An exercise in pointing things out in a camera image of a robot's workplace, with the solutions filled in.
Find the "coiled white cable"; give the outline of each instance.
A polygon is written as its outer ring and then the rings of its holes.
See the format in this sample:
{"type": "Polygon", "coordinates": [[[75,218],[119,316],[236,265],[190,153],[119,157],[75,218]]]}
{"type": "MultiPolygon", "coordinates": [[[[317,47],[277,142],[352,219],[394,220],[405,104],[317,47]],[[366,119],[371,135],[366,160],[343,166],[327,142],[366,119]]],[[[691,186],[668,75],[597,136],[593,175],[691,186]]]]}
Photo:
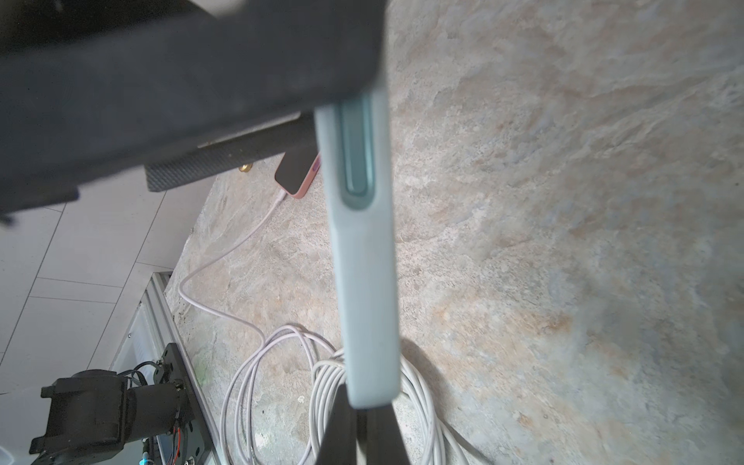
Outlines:
{"type": "MultiPolygon", "coordinates": [[[[233,375],[228,385],[228,389],[225,392],[225,398],[222,401],[222,410],[219,417],[219,443],[230,465],[234,463],[234,458],[230,453],[227,443],[227,411],[230,403],[230,396],[241,374],[243,374],[243,381],[240,383],[240,390],[237,395],[237,403],[235,407],[234,448],[237,450],[237,454],[244,465],[258,463],[258,459],[254,453],[254,436],[251,421],[253,391],[256,382],[256,374],[258,372],[258,365],[260,364],[262,357],[275,345],[282,341],[286,341],[287,339],[299,339],[311,369],[312,393],[310,394],[310,412],[308,414],[310,438],[307,441],[307,446],[305,447],[305,451],[302,454],[302,458],[298,462],[298,465],[304,465],[305,461],[310,456],[310,452],[312,452],[315,457],[317,456],[318,451],[320,451],[323,432],[325,431],[330,418],[336,389],[340,384],[346,381],[346,370],[343,363],[344,350],[335,350],[328,341],[323,339],[323,337],[303,330],[302,328],[296,327],[292,324],[285,324],[277,328],[268,338],[266,338],[263,332],[251,322],[235,315],[208,307],[187,295],[185,291],[185,285],[191,278],[199,274],[203,269],[207,268],[211,264],[227,256],[230,252],[240,247],[245,241],[253,236],[253,234],[263,226],[272,213],[274,213],[274,210],[276,210],[276,207],[279,206],[285,196],[286,194],[282,190],[277,195],[276,200],[269,209],[269,212],[266,213],[258,225],[256,225],[256,227],[253,228],[241,241],[219,257],[209,260],[199,268],[195,269],[179,284],[179,294],[189,304],[211,313],[212,315],[244,324],[255,331],[261,338],[259,348],[241,364],[233,375]],[[316,360],[315,354],[310,349],[309,341],[313,341],[323,347],[329,354],[331,354],[331,357],[320,361],[316,360]],[[241,410],[245,411],[244,417],[241,415],[241,410]],[[245,434],[247,449],[244,448],[243,442],[240,440],[241,427],[245,434]]],[[[424,445],[423,457],[421,458],[420,463],[422,465],[445,464],[446,453],[444,443],[446,441],[450,444],[458,462],[467,465],[468,461],[465,458],[461,445],[455,439],[455,436],[449,430],[447,425],[437,418],[434,410],[432,394],[426,381],[422,378],[418,370],[404,357],[401,357],[400,362],[403,394],[413,402],[414,410],[417,413],[421,428],[426,432],[426,443],[424,445]]]]}

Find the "black wire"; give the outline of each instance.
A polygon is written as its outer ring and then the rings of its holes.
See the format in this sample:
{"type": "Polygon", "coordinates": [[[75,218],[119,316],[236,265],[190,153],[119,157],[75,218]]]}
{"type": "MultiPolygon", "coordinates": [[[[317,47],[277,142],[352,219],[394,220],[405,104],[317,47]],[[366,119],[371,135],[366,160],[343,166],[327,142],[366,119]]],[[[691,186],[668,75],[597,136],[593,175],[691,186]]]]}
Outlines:
{"type": "Polygon", "coordinates": [[[148,360],[147,362],[142,362],[141,364],[137,365],[135,367],[135,370],[139,370],[140,368],[142,368],[145,365],[152,365],[153,367],[155,367],[155,369],[159,369],[160,368],[160,365],[158,365],[155,362],[151,362],[150,360],[148,360]]]}
{"type": "Polygon", "coordinates": [[[170,457],[168,458],[168,462],[166,462],[164,465],[170,465],[170,461],[173,460],[173,456],[176,454],[176,425],[178,424],[178,420],[176,420],[173,424],[173,442],[170,448],[170,457]]]}
{"type": "Polygon", "coordinates": [[[129,380],[129,386],[142,386],[142,384],[139,382],[139,379],[135,378],[134,376],[127,376],[126,377],[129,380]]]}
{"type": "Polygon", "coordinates": [[[140,386],[147,386],[147,380],[145,379],[145,377],[142,374],[142,372],[139,371],[139,370],[122,371],[121,373],[119,373],[119,376],[128,376],[128,375],[131,375],[131,374],[136,374],[137,375],[137,378],[139,379],[139,385],[140,386]]]}

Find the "pink phone case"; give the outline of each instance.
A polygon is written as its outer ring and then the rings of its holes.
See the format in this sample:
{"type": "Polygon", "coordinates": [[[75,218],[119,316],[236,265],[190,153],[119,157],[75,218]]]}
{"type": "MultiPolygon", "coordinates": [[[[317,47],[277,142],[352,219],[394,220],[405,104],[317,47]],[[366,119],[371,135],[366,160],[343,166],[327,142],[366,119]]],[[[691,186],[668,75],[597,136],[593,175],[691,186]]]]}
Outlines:
{"type": "Polygon", "coordinates": [[[319,153],[315,157],[315,161],[312,163],[312,166],[310,167],[310,171],[307,172],[307,176],[305,176],[305,180],[302,181],[302,185],[300,185],[300,190],[298,190],[297,193],[291,193],[291,192],[287,192],[287,193],[296,199],[301,199],[305,197],[305,194],[307,193],[307,190],[310,188],[310,185],[312,184],[313,179],[315,179],[315,175],[318,174],[318,171],[320,169],[321,169],[321,154],[319,153]]]}

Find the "black phone screen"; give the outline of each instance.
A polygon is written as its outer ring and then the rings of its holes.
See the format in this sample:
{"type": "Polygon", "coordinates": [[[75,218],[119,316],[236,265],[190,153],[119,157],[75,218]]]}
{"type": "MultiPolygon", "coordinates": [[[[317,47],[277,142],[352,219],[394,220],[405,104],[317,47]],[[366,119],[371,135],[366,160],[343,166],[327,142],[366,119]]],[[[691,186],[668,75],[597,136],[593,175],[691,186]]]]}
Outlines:
{"type": "Polygon", "coordinates": [[[312,169],[312,163],[317,156],[318,150],[315,147],[285,153],[274,174],[274,179],[281,187],[284,187],[284,190],[295,195],[312,169]]]}

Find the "tile grout line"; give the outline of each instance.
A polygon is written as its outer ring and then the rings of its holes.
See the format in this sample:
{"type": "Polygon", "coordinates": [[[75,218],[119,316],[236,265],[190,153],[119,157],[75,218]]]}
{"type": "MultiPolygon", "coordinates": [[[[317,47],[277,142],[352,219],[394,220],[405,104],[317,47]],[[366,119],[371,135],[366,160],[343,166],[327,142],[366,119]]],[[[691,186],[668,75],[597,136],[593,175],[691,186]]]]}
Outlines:
{"type": "Polygon", "coordinates": [[[69,279],[43,278],[41,276],[36,276],[36,279],[48,279],[50,281],[62,281],[63,283],[88,284],[89,286],[115,287],[117,289],[122,289],[124,287],[124,286],[112,286],[111,284],[96,284],[96,283],[84,283],[82,281],[70,281],[69,279]]]}
{"type": "MultiPolygon", "coordinates": [[[[155,210],[155,215],[153,215],[153,221],[150,222],[150,227],[147,229],[147,234],[144,235],[144,239],[142,240],[142,245],[140,245],[139,251],[137,251],[137,257],[135,257],[135,262],[132,263],[132,268],[129,269],[129,274],[126,276],[126,280],[124,281],[124,286],[126,286],[126,282],[129,280],[129,277],[132,276],[132,271],[135,269],[135,265],[137,264],[137,259],[139,258],[139,254],[142,253],[142,248],[144,247],[144,243],[147,241],[147,236],[150,235],[150,229],[153,228],[153,224],[155,223],[155,218],[158,217],[158,212],[160,211],[160,207],[163,205],[163,200],[165,200],[165,194],[168,193],[167,190],[163,193],[163,197],[160,198],[160,203],[158,204],[158,209],[155,210]]],[[[90,370],[91,363],[93,363],[93,357],[95,357],[95,353],[98,350],[98,346],[100,345],[101,340],[103,340],[103,334],[106,333],[106,328],[109,327],[109,323],[111,323],[111,317],[114,316],[114,310],[116,310],[116,306],[119,304],[119,300],[121,299],[121,295],[124,293],[124,287],[121,287],[121,291],[119,291],[119,297],[116,299],[116,304],[114,304],[114,308],[111,309],[111,314],[109,315],[109,319],[106,320],[106,324],[103,326],[103,331],[100,332],[100,338],[98,338],[98,343],[95,345],[95,349],[93,349],[93,354],[91,354],[91,359],[88,361],[88,367],[86,370],[90,370]]]]}
{"type": "MultiPolygon", "coordinates": [[[[60,221],[62,220],[62,215],[65,213],[65,207],[67,204],[65,203],[65,206],[62,207],[62,211],[57,212],[60,214],[60,217],[57,218],[57,224],[54,226],[54,231],[51,233],[51,237],[49,238],[49,244],[47,244],[46,250],[44,250],[44,256],[42,257],[41,263],[39,263],[39,268],[36,270],[36,276],[33,277],[33,281],[36,282],[36,279],[39,277],[39,272],[42,269],[42,265],[44,264],[44,259],[46,258],[47,252],[49,252],[49,247],[51,247],[51,241],[54,240],[54,235],[57,233],[57,228],[60,226],[60,221]]],[[[21,316],[23,315],[23,310],[26,308],[26,304],[28,303],[28,297],[31,295],[31,289],[28,290],[28,294],[26,295],[26,300],[23,302],[23,307],[21,307],[21,312],[18,314],[18,319],[16,320],[16,325],[13,326],[13,332],[10,333],[10,338],[7,340],[7,345],[5,346],[5,350],[2,353],[2,357],[0,357],[0,365],[2,364],[2,361],[5,360],[5,354],[7,353],[7,350],[10,348],[10,343],[13,340],[13,335],[16,333],[16,330],[18,329],[18,323],[21,321],[21,316]]]]}
{"type": "Polygon", "coordinates": [[[53,301],[92,302],[94,304],[116,304],[116,302],[82,301],[79,298],[42,297],[41,295],[29,295],[28,298],[47,298],[47,299],[51,299],[53,301]]]}
{"type": "Polygon", "coordinates": [[[139,263],[140,265],[154,266],[156,268],[165,268],[165,269],[170,269],[170,270],[173,269],[173,268],[170,268],[169,266],[153,265],[152,263],[145,263],[145,262],[139,262],[139,261],[135,263],[139,263]]]}

